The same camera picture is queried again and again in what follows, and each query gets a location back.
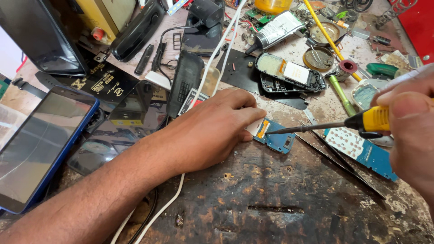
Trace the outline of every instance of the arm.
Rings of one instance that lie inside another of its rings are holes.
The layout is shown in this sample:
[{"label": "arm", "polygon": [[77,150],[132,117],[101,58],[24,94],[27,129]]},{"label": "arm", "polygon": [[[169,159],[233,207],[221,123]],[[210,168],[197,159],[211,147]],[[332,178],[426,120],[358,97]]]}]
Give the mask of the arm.
[{"label": "arm", "polygon": [[389,106],[394,172],[425,199],[434,218],[434,64],[390,82],[371,105]]},{"label": "arm", "polygon": [[248,92],[223,90],[36,207],[0,243],[101,243],[151,189],[221,162],[265,115]]}]

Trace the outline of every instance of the screwdriver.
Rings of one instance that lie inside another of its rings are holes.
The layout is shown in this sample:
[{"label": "screwdriver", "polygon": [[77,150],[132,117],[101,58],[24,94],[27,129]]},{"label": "screwdriver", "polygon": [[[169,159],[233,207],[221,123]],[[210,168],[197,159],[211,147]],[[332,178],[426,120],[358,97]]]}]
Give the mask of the screwdriver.
[{"label": "screwdriver", "polygon": [[323,123],[318,125],[303,125],[291,128],[284,128],[273,132],[266,132],[266,135],[271,134],[286,134],[294,132],[306,132],[316,129],[328,129],[337,127],[347,127],[358,130],[361,137],[365,139],[380,138],[383,135],[378,131],[389,131],[389,107],[372,107],[365,111],[359,112],[354,116],[340,122]]}]

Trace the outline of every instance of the wooden workbench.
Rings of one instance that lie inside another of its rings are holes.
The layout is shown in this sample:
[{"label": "wooden workbench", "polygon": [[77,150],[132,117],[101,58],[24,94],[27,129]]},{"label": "wooden workbench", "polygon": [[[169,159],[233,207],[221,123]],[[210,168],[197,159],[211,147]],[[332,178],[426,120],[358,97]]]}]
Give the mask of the wooden workbench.
[{"label": "wooden workbench", "polygon": [[[374,1],[368,14],[379,15],[390,5],[386,0]],[[337,6],[329,5],[333,10]],[[229,15],[234,10],[227,8]],[[161,33],[170,27],[184,25],[187,11],[179,10],[163,23],[149,43],[158,45]],[[397,20],[394,25],[401,34],[407,51],[415,55],[408,38]],[[239,28],[234,48],[243,51]],[[166,35],[167,49],[163,62],[174,59],[179,51],[172,49],[172,38]],[[286,60],[303,64],[302,54],[308,48],[305,40],[291,37],[269,49]],[[354,55],[365,68],[376,63],[368,41],[347,36],[342,55]],[[216,65],[220,55],[212,62]],[[128,63],[109,57],[108,61],[134,75],[141,53]],[[168,69],[169,76],[173,71]],[[27,62],[18,77],[34,86],[44,88],[34,77],[36,68]],[[357,85],[353,78],[342,83],[349,97]],[[232,88],[221,83],[220,89]],[[301,110],[254,94],[258,107],[268,111],[268,118],[290,127],[307,121]],[[31,94],[9,87],[2,104],[26,115],[39,102]],[[332,122],[347,117],[333,88],[312,99],[309,107],[318,122]],[[317,147],[321,144],[310,134],[302,136]],[[364,166],[353,163],[360,174],[386,196],[378,200],[364,186],[344,174],[299,140],[287,155],[277,153],[256,142],[240,143],[223,162],[206,170],[186,174],[184,186],[177,200],[149,229],[142,243],[432,243],[433,225],[428,207],[408,184],[402,180],[388,181]],[[66,166],[62,186],[70,186],[81,176]],[[156,210],[175,194],[180,177],[158,187]],[[140,204],[118,243],[126,243],[146,217],[153,194]],[[0,230],[11,221],[0,222]]]}]

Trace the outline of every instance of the white cable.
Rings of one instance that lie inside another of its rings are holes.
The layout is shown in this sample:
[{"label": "white cable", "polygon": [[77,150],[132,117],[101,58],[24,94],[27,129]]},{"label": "white cable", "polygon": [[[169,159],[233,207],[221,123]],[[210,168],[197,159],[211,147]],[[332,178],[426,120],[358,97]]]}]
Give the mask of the white cable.
[{"label": "white cable", "polygon": [[232,44],[235,41],[235,37],[237,36],[238,16],[234,16],[234,18],[235,18],[235,27],[233,28],[232,39],[230,40],[229,46],[227,47],[227,52],[226,52],[226,56],[224,57],[223,66],[221,67],[220,76],[218,77],[216,87],[214,87],[214,92],[211,96],[214,96],[217,92],[217,87],[220,84],[221,77],[223,77],[223,72],[224,72],[225,67],[226,67],[226,61],[227,61],[227,58],[229,57],[229,51],[232,48]]},{"label": "white cable", "polygon": [[162,214],[162,212],[164,210],[166,210],[167,207],[169,207],[170,204],[172,204],[172,202],[175,201],[175,199],[179,196],[179,193],[181,192],[182,189],[182,184],[184,183],[184,176],[185,174],[181,175],[181,182],[179,183],[179,187],[178,187],[178,191],[176,192],[175,196],[170,199],[170,201],[168,203],[166,203],[166,205],[164,205],[164,207],[162,207],[160,209],[160,211],[158,211],[158,213],[151,219],[151,221],[146,225],[145,229],[142,231],[142,233],[140,234],[140,236],[137,238],[136,242],[134,244],[139,244],[140,241],[143,239],[143,237],[145,236],[146,232],[148,231],[148,229],[151,227],[151,225],[154,223],[154,221]]},{"label": "white cable", "polygon": [[118,231],[116,232],[115,236],[113,237],[112,241],[110,242],[110,244],[115,244],[119,235],[121,234],[122,230],[124,229],[125,225],[127,224],[128,220],[131,218],[131,215],[134,213],[135,208],[133,209],[133,211],[131,211],[131,213],[125,218],[124,222],[122,222],[121,226],[119,227]]},{"label": "white cable", "polygon": [[[229,23],[228,26],[233,26],[233,23],[235,22],[235,20],[236,20],[236,19],[238,18],[238,16],[240,15],[240,13],[241,13],[241,9],[243,8],[243,6],[244,6],[244,4],[245,4],[246,2],[247,2],[247,0],[243,0],[243,1],[241,2],[241,4],[238,6],[238,9],[237,9],[237,11],[235,12],[234,16],[232,17],[232,20],[230,21],[230,23]],[[207,67],[205,68],[204,75],[203,75],[202,80],[201,80],[201,84],[199,85],[199,88],[197,89],[197,93],[196,93],[196,95],[194,96],[193,101],[191,101],[191,104],[190,104],[190,106],[188,107],[187,111],[190,110],[190,109],[193,107],[193,105],[196,103],[197,98],[199,97],[199,94],[200,94],[200,92],[202,91],[202,87],[204,86],[205,79],[206,79],[206,77],[207,77],[208,69],[210,68],[211,62],[213,61],[214,57],[216,56],[217,51],[218,51],[218,50],[221,48],[221,46],[223,45],[224,39],[225,39],[225,38],[227,37],[227,35],[229,34],[230,29],[231,29],[231,28],[229,28],[229,27],[226,29],[226,31],[225,31],[224,34],[223,34],[223,37],[221,38],[220,42],[219,42],[218,45],[217,45],[217,48],[214,50],[213,54],[211,55],[210,59],[208,60],[208,65],[207,65]]]}]

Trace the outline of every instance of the solder wire spool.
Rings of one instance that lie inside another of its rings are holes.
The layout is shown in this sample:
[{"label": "solder wire spool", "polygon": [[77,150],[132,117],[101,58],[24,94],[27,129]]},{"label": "solder wire spool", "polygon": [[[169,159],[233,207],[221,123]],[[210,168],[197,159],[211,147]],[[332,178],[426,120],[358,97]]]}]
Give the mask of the solder wire spool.
[{"label": "solder wire spool", "polygon": [[348,59],[342,60],[333,70],[333,72],[336,72],[335,76],[339,82],[344,82],[350,75],[352,75],[356,71],[356,63]]}]

